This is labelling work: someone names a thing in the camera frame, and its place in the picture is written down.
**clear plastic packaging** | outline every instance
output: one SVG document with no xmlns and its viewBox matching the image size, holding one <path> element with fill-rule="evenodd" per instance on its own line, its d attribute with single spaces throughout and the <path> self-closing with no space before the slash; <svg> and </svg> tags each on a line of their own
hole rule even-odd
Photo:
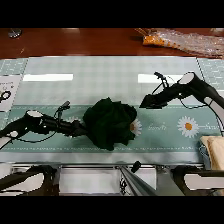
<svg viewBox="0 0 224 224">
<path fill-rule="evenodd" d="M 224 38 L 183 34 L 169 29 L 135 29 L 144 36 L 143 45 L 172 47 L 193 55 L 224 59 Z"/>
</svg>

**brown wooden surface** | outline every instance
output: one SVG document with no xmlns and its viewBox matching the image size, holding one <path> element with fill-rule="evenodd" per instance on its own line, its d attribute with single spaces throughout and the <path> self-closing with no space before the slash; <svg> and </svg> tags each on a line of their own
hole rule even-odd
<svg viewBox="0 0 224 224">
<path fill-rule="evenodd" d="M 183 33 L 211 35 L 210 28 L 175 28 Z M 16 39 L 0 29 L 0 59 L 66 55 L 192 56 L 177 49 L 143 46 L 132 28 L 22 28 Z"/>
</svg>

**black cloth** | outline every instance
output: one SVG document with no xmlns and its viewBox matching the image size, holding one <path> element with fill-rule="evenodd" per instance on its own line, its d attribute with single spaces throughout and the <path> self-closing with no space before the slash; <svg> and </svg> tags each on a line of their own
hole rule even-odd
<svg viewBox="0 0 224 224">
<path fill-rule="evenodd" d="M 136 116 L 137 111 L 134 107 L 112 102 L 107 98 L 88 108 L 83 120 L 88 130 L 87 136 L 93 144 L 112 151 L 114 143 L 127 145 L 129 140 L 135 138 L 135 134 L 130 131 L 130 124 Z"/>
</svg>

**white paper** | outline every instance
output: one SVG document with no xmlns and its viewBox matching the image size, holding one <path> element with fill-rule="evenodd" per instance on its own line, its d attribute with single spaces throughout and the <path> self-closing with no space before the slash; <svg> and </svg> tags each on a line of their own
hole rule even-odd
<svg viewBox="0 0 224 224">
<path fill-rule="evenodd" d="M 11 109 L 22 75 L 0 76 L 0 111 Z"/>
</svg>

